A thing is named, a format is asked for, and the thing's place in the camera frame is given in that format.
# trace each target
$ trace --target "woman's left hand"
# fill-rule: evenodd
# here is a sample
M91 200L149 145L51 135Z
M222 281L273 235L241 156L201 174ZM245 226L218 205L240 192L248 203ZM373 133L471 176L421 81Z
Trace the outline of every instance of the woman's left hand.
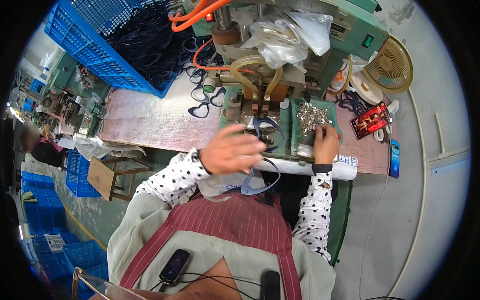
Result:
M200 161L212 174L230 174L243 171L250 173L250 167L263 160L261 152L266 145L251 134L231 135L241 132L241 124L222 128L215 137L199 151Z

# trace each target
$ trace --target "blue phone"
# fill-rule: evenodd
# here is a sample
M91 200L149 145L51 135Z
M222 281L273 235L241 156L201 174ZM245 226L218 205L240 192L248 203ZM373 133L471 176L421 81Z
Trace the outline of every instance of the blue phone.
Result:
M393 178L398 178L400 172L400 143L396 140L391 140L390 152L392 159L390 160L389 175Z

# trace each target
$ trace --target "worker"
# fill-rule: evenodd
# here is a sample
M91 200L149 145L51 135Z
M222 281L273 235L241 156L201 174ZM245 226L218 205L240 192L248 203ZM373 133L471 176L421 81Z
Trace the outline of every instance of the worker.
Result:
M262 194L232 190L174 204L211 174L248 171L263 159L266 146L256 136L232 135L243 129L240 124L223 128L204 148L177 154L138 186L108 242L112 283L147 299L247 300L260 298L262 278L270 270L278 274L278 299L330 299L335 281L327 250L331 171L339 147L331 125L317 127L314 174L293 231L282 218L278 196L268 205ZM178 249L188 251L190 262L178 273L177 285L161 285L159 274Z
M54 167L61 167L67 148L58 146L50 133L50 124L46 124L42 131L33 122L25 122L20 132L20 146L22 151L30 153L36 160Z

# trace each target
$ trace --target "white polka dot sleeve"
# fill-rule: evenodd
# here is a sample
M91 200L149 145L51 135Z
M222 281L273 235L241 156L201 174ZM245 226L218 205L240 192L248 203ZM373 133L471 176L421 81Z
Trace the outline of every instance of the white polka dot sleeve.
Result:
M188 154L178 153L170 160L170 164L160 172L142 182L135 195L148 193L155 195L170 207L191 188L196 187L199 180L210 177L203 167L198 150L192 148Z
M303 241L309 250L330 261L327 251L328 224L332 207L331 172L314 173L310 179L308 194L300 201L299 220L293 229L293 237Z

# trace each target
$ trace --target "pink shirt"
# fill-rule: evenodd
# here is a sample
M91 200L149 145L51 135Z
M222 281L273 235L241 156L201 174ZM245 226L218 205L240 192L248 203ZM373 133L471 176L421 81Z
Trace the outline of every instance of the pink shirt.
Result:
M46 141L45 137L42 137L42 138L40 139L40 143L46 143L46 142L47 142L47 141ZM59 152L59 153L60 153L60 151L63 150L63 147L62 147L62 146L58 146L54 141L50 141L50 144L51 144L52 146L54 146L55 149L57 150L57 152Z

